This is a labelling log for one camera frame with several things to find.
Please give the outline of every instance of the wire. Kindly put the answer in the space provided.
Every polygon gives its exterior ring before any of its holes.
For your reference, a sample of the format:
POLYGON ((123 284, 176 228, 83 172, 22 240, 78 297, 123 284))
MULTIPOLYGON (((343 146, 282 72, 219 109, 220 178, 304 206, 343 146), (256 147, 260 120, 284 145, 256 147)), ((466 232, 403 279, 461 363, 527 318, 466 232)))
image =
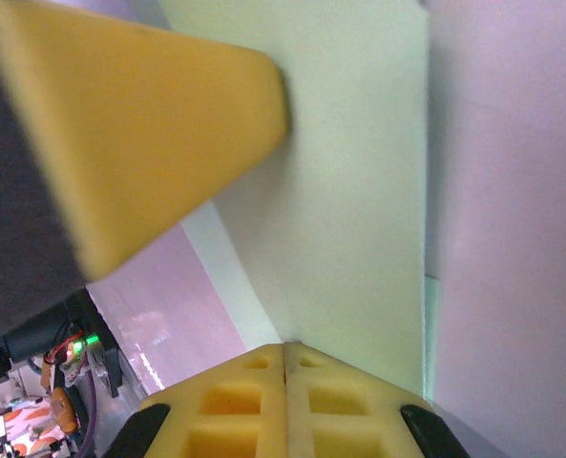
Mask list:
POLYGON ((69 329, 69 327, 71 327, 71 321, 69 320, 69 317, 67 315, 66 319, 62 322, 62 324, 60 324, 60 327, 58 327, 55 336, 53 336, 52 346, 57 345, 57 339, 63 336, 66 333, 66 331, 69 329))
POLYGON ((89 370, 86 372, 85 376, 88 382, 88 388, 90 389, 90 413, 88 419, 88 430, 83 438, 83 444, 79 448, 74 458, 86 458, 92 451, 94 446, 94 432, 95 432, 95 417, 97 414, 96 407, 96 393, 94 384, 94 375, 92 374, 92 368, 88 365, 89 370))
POLYGON ((34 358, 27 359, 28 367, 32 369, 36 375, 41 375, 43 373, 43 369, 41 369, 37 363, 34 362, 34 358))
POLYGON ((74 413, 76 414, 77 418, 79 419, 79 427, 81 440, 77 443, 77 446, 80 447, 80 442, 83 440, 82 438, 85 437, 85 433, 88 430, 88 409, 85 407, 85 403, 83 402, 83 398, 79 393, 79 388, 76 385, 73 386, 62 386, 66 395, 69 397, 69 401, 71 402, 71 406, 73 406, 74 413))
POLYGON ((76 339, 78 339, 79 337, 81 337, 83 335, 83 331, 79 331, 76 334, 74 334, 73 336, 69 337, 66 341, 64 341, 63 343, 61 343, 60 345, 58 345, 53 351, 50 351, 49 355, 45 355, 45 363, 47 364, 55 364, 55 357, 57 356, 57 354, 59 353, 59 351, 62 348, 66 348, 67 346, 69 346, 69 344, 72 341, 75 341, 76 339))
POLYGON ((88 350, 87 349, 83 350, 83 353, 81 354, 81 359, 76 365, 76 369, 73 372, 71 372, 70 375, 65 374, 65 378, 66 378, 65 385, 74 385, 76 383, 76 380, 81 375, 81 369, 83 368, 84 365, 86 365, 87 354, 88 354, 88 350))

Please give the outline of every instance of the cable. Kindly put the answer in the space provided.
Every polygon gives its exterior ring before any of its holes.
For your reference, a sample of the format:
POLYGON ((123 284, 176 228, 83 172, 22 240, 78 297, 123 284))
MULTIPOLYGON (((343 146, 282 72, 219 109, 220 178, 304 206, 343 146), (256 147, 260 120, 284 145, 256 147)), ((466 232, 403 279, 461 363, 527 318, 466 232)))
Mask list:
POLYGON ((73 386, 63 386, 66 395, 68 396, 71 406, 73 406, 74 413, 76 414, 77 418, 79 419, 79 428, 81 431, 81 443, 83 443, 83 437, 87 434, 88 431, 88 423, 90 423, 90 417, 88 416, 88 409, 85 407, 83 403, 83 399, 79 394, 79 389, 76 385, 73 386))
POLYGON ((47 364, 55 364, 55 357, 57 356, 57 354, 59 353, 59 351, 62 348, 66 348, 67 346, 69 346, 69 344, 72 341, 75 341, 76 339, 78 339, 79 337, 81 337, 83 335, 83 331, 79 331, 76 334, 74 334, 73 336, 69 337, 66 341, 64 341, 63 343, 61 343, 60 345, 58 345, 53 351, 50 351, 49 355, 45 355, 45 363, 47 364))
POLYGON ((41 375, 43 373, 43 369, 41 369, 38 364, 34 362, 33 358, 28 358, 26 362, 28 363, 28 367, 32 369, 32 372, 34 372, 36 375, 41 375))
POLYGON ((60 324, 60 327, 57 329, 55 336, 53 336, 52 346, 57 345, 57 339, 63 336, 68 331, 69 327, 71 327, 71 321, 69 320, 68 311, 67 311, 66 319, 64 320, 64 322, 62 322, 62 324, 60 324))
POLYGON ((88 454, 92 452, 92 444, 94 441, 95 416, 97 414, 97 407, 95 400, 94 376, 92 375, 91 368, 85 373, 85 377, 88 379, 88 388, 90 389, 90 418, 88 420, 88 430, 85 433, 85 437, 83 438, 83 444, 81 444, 81 448, 76 453, 74 458, 86 458, 88 454))

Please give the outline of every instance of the green led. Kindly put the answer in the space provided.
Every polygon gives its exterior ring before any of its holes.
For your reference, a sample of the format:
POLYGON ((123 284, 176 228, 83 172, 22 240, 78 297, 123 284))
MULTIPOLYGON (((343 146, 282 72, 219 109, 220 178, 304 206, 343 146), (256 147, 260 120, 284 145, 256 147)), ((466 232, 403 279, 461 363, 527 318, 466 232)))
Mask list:
POLYGON ((95 343, 98 342, 98 341, 99 341, 98 336, 96 336, 95 334, 94 334, 93 336, 88 337, 88 338, 85 340, 85 342, 87 342, 88 345, 95 344, 95 343))

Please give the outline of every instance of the black rubber pad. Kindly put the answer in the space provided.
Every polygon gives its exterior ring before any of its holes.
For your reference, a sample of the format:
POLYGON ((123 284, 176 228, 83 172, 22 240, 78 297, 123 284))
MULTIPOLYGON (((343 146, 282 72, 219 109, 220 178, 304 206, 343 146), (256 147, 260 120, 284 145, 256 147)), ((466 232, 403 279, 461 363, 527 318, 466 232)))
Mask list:
POLYGON ((170 406, 155 404, 132 415, 102 458, 144 458, 168 413, 170 406))
POLYGON ((469 458, 439 415, 412 405, 401 407, 401 415, 426 458, 469 458))

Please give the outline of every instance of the orange component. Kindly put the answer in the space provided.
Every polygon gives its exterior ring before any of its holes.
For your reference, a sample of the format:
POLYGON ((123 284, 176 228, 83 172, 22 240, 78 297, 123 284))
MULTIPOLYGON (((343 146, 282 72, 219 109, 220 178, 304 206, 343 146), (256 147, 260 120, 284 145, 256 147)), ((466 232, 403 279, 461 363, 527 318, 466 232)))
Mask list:
POLYGON ((43 360, 43 365, 41 366, 41 386, 45 388, 47 392, 50 390, 50 380, 52 379, 52 365, 46 363, 43 360))
POLYGON ((54 388, 52 393, 52 411, 55 422, 65 434, 77 431, 76 416, 73 405, 61 387, 54 388))
POLYGON ((33 410, 27 417, 26 420, 33 420, 34 418, 38 417, 46 417, 50 414, 51 410, 49 407, 40 407, 36 410, 33 410))
POLYGON ((36 453, 38 450, 42 450, 43 448, 50 446, 54 442, 57 442, 57 439, 55 439, 54 437, 45 437, 43 439, 39 439, 31 447, 31 453, 36 453))
POLYGON ((28 448, 24 444, 15 444, 13 446, 15 451, 17 451, 21 456, 28 455, 28 448))
POLYGON ((19 417, 22 413, 22 409, 20 408, 19 410, 14 410, 13 412, 9 412, 5 414, 5 423, 8 423, 14 419, 16 419, 17 417, 19 417))

